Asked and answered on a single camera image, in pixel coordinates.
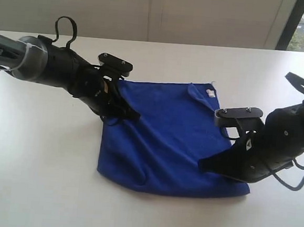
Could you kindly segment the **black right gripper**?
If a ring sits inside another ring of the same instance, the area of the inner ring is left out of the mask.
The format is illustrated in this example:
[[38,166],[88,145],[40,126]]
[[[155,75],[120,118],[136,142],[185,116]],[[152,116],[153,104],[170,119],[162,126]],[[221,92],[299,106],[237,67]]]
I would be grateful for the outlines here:
[[239,141],[223,152],[201,158],[199,170],[244,183],[274,176],[286,186],[277,172],[293,166],[304,153],[304,109],[276,109],[261,130],[237,129]]

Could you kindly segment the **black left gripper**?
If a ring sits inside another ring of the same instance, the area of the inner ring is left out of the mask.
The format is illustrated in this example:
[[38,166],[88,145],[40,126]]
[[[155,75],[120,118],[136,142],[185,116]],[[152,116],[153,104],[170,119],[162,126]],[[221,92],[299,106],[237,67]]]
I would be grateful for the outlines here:
[[116,117],[137,121],[140,113],[121,96],[118,81],[124,79],[100,66],[94,66],[81,58],[73,58],[76,68],[69,83],[69,93],[86,104],[101,117]]

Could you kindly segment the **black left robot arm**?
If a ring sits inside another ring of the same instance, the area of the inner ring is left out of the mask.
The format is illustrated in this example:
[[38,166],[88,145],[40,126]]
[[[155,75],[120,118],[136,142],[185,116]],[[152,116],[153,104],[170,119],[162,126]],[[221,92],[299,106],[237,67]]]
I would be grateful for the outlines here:
[[118,87],[132,64],[106,52],[98,60],[99,65],[91,64],[70,45],[56,47],[42,35],[18,40],[0,35],[0,70],[19,80],[63,88],[101,118],[139,119]]

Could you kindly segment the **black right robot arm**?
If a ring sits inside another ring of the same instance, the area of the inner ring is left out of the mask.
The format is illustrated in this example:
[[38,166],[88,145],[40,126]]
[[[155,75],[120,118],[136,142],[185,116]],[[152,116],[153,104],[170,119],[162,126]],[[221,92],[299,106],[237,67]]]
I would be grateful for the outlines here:
[[295,165],[304,153],[304,101],[278,108],[265,121],[259,108],[215,111],[215,125],[226,137],[226,128],[236,128],[238,138],[227,150],[202,158],[198,167],[245,183],[259,182]]

